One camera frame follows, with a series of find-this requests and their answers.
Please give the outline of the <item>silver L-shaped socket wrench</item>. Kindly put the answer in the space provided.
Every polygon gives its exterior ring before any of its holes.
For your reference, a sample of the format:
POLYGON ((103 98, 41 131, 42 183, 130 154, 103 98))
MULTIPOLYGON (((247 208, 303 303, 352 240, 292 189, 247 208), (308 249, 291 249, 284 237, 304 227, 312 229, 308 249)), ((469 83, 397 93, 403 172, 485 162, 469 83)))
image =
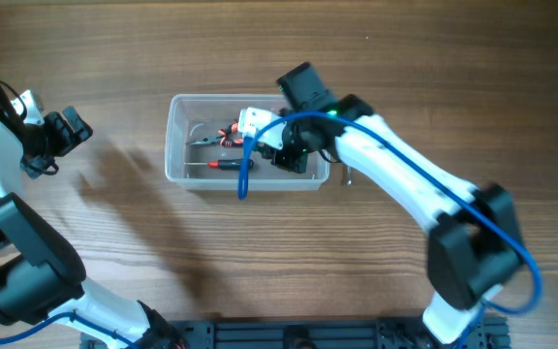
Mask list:
POLYGON ((346 186, 352 186, 352 184, 353 184, 352 167, 346 166, 346 186))

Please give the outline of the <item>orange black needle-nose pliers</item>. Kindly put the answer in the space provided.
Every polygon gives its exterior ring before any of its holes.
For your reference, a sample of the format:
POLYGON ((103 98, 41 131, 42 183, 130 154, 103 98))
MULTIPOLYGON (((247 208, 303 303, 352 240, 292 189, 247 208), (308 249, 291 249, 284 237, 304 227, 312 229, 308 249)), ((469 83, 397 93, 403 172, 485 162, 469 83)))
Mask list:
POLYGON ((189 146, 206 146, 206 145, 219 145, 222 147, 240 148, 244 145, 244 140, 235 138, 234 135, 238 133, 238 124, 232 123, 225 128, 219 129, 215 135, 201 138, 199 140, 189 141, 186 145, 189 146))

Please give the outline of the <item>black red handled screwdriver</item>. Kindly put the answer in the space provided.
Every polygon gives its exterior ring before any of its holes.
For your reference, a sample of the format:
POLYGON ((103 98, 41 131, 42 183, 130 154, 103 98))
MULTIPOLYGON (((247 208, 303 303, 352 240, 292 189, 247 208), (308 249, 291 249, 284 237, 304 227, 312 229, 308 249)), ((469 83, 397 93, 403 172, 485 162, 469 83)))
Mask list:
POLYGON ((241 166, 246 163, 249 168, 255 166, 255 162, 251 159, 245 160, 243 158, 239 159, 218 159, 211 160, 208 162, 186 162, 185 166, 198 166, 206 167, 209 169, 216 169, 221 171, 239 171, 241 166))

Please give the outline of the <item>clear plastic container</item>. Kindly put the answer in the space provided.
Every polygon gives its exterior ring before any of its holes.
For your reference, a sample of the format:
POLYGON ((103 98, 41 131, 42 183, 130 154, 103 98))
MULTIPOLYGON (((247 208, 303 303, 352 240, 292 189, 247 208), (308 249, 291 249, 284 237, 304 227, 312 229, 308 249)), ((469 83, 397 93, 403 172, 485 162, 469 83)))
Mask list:
MULTIPOLYGON (((187 191, 237 191, 238 172, 209 169, 219 159, 237 159, 242 150, 218 144, 196 145, 214 140, 218 131, 235 123, 240 111, 253 107, 274 112, 288 103, 279 94, 179 94, 170 102, 165 144, 165 174, 187 191)), ((253 191, 317 191, 329 178, 330 164, 313 153, 307 170, 295 174, 278 169, 257 152, 251 159, 248 189, 253 191)))

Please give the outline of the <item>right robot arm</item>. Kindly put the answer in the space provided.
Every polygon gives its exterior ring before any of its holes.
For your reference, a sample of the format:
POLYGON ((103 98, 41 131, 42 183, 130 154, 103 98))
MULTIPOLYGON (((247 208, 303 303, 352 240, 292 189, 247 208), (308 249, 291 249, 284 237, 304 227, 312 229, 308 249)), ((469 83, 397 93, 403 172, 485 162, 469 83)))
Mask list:
POLYGON ((337 98, 304 62, 277 79, 288 105, 244 111, 254 150, 287 172, 307 158, 333 157, 372 179, 427 236, 426 272, 435 293, 421 321, 440 344, 460 347, 522 267, 532 267, 511 194, 449 174, 402 141, 365 101, 337 98))

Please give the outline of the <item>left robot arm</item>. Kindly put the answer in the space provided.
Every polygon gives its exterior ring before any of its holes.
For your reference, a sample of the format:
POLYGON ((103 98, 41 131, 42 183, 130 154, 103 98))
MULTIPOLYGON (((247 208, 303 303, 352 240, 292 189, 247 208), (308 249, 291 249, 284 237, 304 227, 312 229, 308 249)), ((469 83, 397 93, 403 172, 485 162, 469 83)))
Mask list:
POLYGON ((56 175, 56 158, 92 134, 74 108, 43 113, 31 93, 0 80, 0 324, 30 327, 0 345, 58 324, 108 348, 184 348, 156 310, 88 278, 73 246, 22 198, 23 175, 56 175))

